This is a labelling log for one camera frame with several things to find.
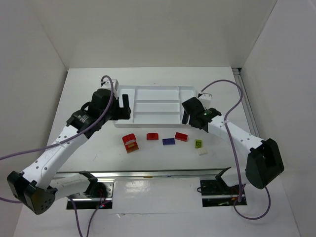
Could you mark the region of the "red lego plate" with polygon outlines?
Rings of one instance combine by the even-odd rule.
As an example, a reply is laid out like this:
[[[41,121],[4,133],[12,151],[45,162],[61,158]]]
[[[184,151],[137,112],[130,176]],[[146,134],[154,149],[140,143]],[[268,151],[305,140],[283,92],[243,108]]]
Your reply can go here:
[[[180,141],[183,141],[183,142],[187,142],[188,135],[184,134],[184,133],[176,132],[174,139],[180,140]]]

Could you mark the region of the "green lego plate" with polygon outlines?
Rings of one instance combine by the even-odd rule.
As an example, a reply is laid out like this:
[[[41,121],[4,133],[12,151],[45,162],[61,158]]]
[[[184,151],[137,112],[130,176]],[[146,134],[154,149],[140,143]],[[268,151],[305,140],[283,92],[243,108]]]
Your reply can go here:
[[[195,140],[195,148],[196,149],[202,148],[202,141],[201,140],[199,140],[199,139]]]

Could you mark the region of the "blue lego plate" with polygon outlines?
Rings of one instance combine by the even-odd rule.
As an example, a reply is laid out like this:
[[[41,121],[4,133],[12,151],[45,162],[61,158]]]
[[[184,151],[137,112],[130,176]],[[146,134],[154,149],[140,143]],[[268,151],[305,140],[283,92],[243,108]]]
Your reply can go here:
[[[174,138],[165,138],[162,140],[162,144],[165,145],[175,145],[175,139]]]

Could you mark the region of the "white lego plate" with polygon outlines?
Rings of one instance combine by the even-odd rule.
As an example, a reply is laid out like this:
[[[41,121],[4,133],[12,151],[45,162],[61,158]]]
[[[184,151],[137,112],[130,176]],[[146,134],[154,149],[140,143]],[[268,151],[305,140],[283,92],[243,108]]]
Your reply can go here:
[[[205,155],[205,154],[208,154],[208,151],[207,151],[206,148],[198,148],[198,149],[197,149],[197,152],[198,152],[198,154],[199,154],[200,156]]]

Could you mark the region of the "red curved lego brick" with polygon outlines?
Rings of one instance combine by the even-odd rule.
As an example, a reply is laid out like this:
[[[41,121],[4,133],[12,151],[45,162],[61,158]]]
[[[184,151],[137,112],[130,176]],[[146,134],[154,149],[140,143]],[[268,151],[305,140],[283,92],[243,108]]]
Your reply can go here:
[[[158,135],[158,133],[147,133],[146,139],[147,140],[158,140],[159,135]]]

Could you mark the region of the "red arched lego block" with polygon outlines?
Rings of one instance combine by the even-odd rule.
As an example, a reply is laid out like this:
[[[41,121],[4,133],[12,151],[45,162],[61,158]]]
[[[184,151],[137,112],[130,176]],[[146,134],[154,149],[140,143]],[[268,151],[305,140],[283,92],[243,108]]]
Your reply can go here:
[[[125,135],[122,137],[122,141],[123,141],[123,144],[125,146],[131,144],[131,143],[134,143],[136,142],[136,136],[134,133],[131,133],[131,134],[128,134],[128,135]]]

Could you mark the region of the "orange lego plate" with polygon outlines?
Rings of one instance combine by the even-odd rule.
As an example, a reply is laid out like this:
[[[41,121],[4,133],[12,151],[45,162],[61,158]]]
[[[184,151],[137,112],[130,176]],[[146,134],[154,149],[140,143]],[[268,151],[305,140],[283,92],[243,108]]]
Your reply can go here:
[[[126,149],[126,152],[129,154],[129,153],[131,153],[133,151],[138,150],[139,147],[137,145],[137,142],[133,142],[133,143],[125,145],[125,149]]]

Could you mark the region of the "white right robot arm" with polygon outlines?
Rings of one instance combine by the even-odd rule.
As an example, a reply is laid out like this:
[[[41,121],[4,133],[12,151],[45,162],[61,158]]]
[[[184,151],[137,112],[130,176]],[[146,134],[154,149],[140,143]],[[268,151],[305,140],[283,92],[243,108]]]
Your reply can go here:
[[[226,169],[221,175],[227,186],[251,184],[263,189],[284,172],[283,161],[275,140],[263,140],[251,135],[226,120],[215,108],[206,109],[196,97],[183,102],[182,106],[183,124],[187,123],[229,142],[233,154],[239,154],[244,159],[245,167],[236,161],[234,168]]]

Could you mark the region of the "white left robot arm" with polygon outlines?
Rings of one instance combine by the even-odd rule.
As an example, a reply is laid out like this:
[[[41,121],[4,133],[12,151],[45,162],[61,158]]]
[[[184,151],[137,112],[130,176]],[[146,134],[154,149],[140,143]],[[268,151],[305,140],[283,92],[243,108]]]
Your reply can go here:
[[[130,119],[131,109],[127,94],[119,99],[108,89],[98,89],[90,102],[74,112],[53,143],[53,147],[21,172],[12,171],[7,181],[15,198],[36,215],[46,212],[54,201],[82,193],[92,196],[106,187],[88,171],[53,180],[57,171],[68,158],[109,120]]]

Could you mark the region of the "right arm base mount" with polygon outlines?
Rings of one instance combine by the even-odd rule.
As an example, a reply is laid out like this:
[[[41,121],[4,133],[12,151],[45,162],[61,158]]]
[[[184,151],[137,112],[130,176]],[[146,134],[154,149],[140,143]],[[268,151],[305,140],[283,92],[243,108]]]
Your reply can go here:
[[[200,180],[197,192],[201,194],[203,207],[223,207],[247,205],[245,192],[242,193],[241,202],[238,202],[238,185],[229,187],[219,180]]]

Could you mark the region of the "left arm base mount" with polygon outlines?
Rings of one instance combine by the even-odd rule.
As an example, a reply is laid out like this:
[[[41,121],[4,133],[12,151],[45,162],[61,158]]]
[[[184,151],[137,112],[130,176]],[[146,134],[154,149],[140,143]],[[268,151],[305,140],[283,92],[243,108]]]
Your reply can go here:
[[[112,209],[113,207],[113,179],[100,179],[92,194],[82,193],[71,195],[77,210],[93,210],[97,206],[100,209]]]

